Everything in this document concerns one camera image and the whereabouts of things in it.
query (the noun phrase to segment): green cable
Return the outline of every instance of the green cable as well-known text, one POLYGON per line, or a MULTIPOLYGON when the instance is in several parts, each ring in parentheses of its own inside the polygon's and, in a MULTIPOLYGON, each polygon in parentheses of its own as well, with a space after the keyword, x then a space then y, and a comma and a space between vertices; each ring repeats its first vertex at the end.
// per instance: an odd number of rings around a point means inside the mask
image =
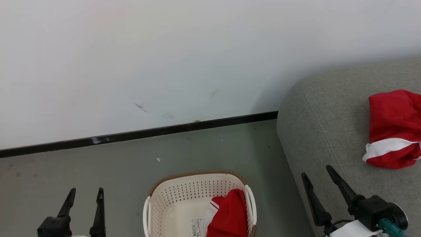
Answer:
POLYGON ((401 230, 386 218, 381 219, 378 225, 386 234, 390 235, 391 237, 408 237, 403 233, 403 230, 401 230))

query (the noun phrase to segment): barcode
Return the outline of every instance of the barcode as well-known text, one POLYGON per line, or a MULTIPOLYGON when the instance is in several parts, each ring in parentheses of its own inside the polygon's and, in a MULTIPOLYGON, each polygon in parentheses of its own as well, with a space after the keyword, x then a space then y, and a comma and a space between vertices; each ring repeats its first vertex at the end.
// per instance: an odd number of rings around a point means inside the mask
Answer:
POLYGON ((200 227, 199 224, 202 221, 201 218, 192 219, 192 237, 200 237, 200 227))

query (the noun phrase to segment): red garment on sofa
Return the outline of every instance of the red garment on sofa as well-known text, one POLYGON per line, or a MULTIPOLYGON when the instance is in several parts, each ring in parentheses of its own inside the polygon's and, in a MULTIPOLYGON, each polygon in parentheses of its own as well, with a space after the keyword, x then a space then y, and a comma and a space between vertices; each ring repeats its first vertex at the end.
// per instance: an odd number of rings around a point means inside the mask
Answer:
POLYGON ((247 208, 243 192, 231 190, 218 205, 219 210, 208 226, 206 237, 247 237, 247 208))
POLYGON ((370 140, 363 161, 400 169, 421 158, 421 95, 406 90, 369 97, 370 140))

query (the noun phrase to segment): gray sofa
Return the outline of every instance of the gray sofa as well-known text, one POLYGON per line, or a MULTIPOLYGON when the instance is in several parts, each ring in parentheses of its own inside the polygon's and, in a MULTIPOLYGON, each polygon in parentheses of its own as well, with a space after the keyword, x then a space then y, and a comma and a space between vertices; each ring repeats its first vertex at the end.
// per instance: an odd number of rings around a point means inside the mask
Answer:
POLYGON ((409 219, 408 236, 421 236, 421 162, 400 170, 362 161, 369 140, 368 97, 396 89, 421 94, 421 61, 368 65, 314 75, 295 85, 279 110, 277 130, 316 236, 301 181, 306 172, 333 221, 351 219, 325 166, 332 165, 358 193, 398 204, 409 219))

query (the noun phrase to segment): sofa seam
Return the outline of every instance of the sofa seam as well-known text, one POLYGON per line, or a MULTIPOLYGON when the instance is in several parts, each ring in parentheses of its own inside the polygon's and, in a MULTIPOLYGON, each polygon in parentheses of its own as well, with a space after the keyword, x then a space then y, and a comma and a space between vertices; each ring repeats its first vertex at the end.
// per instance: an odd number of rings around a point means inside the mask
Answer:
POLYGON ((313 117, 316 119, 316 122, 317 122, 317 127, 318 127, 319 131, 322 133, 322 135, 323 135, 323 138, 324 138, 325 142, 328 144, 328 150, 329 150, 330 155, 333 157, 333 159, 334 159, 334 162, 335 162, 336 166, 340 169, 341 174, 342 174, 342 176, 344 177, 344 180, 348 180, 348 179, 346 178, 346 174, 345 174, 344 170, 343 170, 343 169, 342 169, 342 167, 339 165, 339 161, 338 161, 338 157, 337 157, 337 155, 336 155, 336 152, 335 152, 335 150, 333 149, 332 144, 330 143, 330 141, 329 141, 328 137, 326 136, 326 133, 325 133, 325 131, 323 130, 322 125, 320 124, 320 120, 317 118, 316 113, 314 112, 313 108, 310 106, 310 103, 309 103, 309 100, 308 100, 308 98, 307 98, 307 95, 306 95, 305 91, 302 89, 302 85, 300 86, 300 90, 302 91, 303 96, 304 96, 304 98, 306 99, 306 104, 307 104, 307 106, 309 107, 309 109, 310 109, 310 111, 311 111, 311 113, 312 113, 313 117))

